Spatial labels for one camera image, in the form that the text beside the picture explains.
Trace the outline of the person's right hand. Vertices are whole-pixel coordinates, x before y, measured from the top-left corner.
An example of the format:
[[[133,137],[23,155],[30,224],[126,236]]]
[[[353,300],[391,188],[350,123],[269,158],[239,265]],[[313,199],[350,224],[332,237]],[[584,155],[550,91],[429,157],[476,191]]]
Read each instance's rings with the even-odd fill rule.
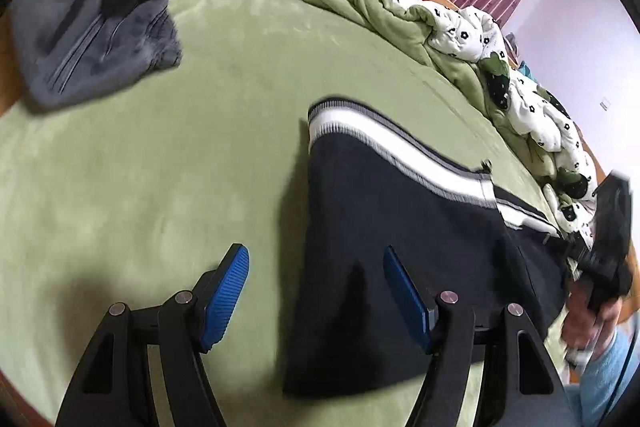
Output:
[[[585,350],[594,340],[592,357],[597,359],[608,349],[623,308],[623,300],[611,299],[595,314],[588,308],[587,285],[574,282],[566,302],[567,314],[562,327],[562,339],[570,349]]]

